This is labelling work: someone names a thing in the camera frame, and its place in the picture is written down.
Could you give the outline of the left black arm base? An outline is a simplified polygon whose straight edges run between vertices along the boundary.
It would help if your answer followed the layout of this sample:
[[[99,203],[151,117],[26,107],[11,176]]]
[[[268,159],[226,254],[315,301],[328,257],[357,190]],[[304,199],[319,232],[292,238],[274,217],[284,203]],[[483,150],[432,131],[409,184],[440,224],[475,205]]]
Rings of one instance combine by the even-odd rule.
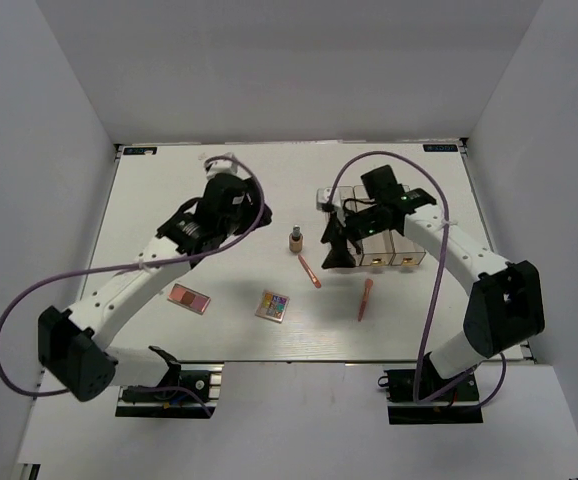
[[[119,388],[119,418],[209,419],[218,406],[222,363],[181,363],[159,359],[153,365],[121,367],[113,379]]]

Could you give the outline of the pink blush palette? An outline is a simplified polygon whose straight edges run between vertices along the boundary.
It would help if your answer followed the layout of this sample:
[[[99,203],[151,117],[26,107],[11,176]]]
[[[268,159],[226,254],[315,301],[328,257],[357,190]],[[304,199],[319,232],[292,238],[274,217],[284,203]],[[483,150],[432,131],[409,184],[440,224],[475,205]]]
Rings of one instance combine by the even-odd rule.
[[[195,314],[203,315],[210,304],[210,297],[176,283],[168,295],[168,300]]]

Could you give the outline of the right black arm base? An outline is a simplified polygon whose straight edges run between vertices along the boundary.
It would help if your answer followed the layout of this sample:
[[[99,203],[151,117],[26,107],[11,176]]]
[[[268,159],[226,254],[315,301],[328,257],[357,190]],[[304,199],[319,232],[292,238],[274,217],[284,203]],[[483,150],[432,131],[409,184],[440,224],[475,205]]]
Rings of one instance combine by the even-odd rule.
[[[433,369],[430,355],[422,363],[414,401],[416,367],[387,369],[377,385],[386,393],[390,425],[468,425],[483,422],[480,393],[473,369],[442,379]]]

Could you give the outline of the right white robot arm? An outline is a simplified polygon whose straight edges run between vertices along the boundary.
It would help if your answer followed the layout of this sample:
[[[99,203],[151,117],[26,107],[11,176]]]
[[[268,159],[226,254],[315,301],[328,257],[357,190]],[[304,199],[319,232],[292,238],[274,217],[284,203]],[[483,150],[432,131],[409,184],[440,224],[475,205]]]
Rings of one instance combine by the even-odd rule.
[[[328,216],[321,241],[330,251],[323,268],[353,268],[362,240],[397,232],[433,256],[440,272],[451,274],[468,296],[461,330],[431,352],[419,352],[415,401],[446,397],[465,372],[544,331],[540,276],[532,263],[513,263],[478,243],[424,189],[405,189],[389,166],[361,180],[369,205],[360,211],[347,208],[332,187],[316,193],[317,209]]]

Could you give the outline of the colourful glitter eyeshadow palette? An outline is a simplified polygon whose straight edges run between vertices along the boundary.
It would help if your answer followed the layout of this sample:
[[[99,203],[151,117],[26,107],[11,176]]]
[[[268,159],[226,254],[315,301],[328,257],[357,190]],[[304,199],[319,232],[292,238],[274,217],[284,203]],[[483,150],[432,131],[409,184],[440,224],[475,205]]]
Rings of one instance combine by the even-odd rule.
[[[269,290],[264,290],[255,310],[255,316],[276,323],[282,323],[289,298]]]

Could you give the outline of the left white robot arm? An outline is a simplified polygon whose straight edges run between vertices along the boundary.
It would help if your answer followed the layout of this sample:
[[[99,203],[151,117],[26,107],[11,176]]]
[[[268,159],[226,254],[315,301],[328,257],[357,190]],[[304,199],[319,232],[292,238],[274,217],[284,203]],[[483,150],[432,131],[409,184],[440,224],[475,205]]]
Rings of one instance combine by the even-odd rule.
[[[38,319],[40,363],[79,401],[109,386],[148,388],[168,399],[180,387],[180,365],[165,350],[114,347],[114,337],[154,296],[189,273],[230,236],[271,221],[253,178],[218,173],[204,193],[183,204],[142,249],[135,270],[123,269],[90,296]]]

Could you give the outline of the foundation bottle with pump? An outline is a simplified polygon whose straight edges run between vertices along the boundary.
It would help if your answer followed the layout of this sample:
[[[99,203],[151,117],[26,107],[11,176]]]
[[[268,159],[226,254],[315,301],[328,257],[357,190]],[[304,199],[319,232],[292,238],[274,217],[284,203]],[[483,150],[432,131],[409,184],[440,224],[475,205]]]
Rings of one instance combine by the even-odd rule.
[[[299,225],[295,225],[289,235],[289,250],[299,254],[303,249],[303,235]]]

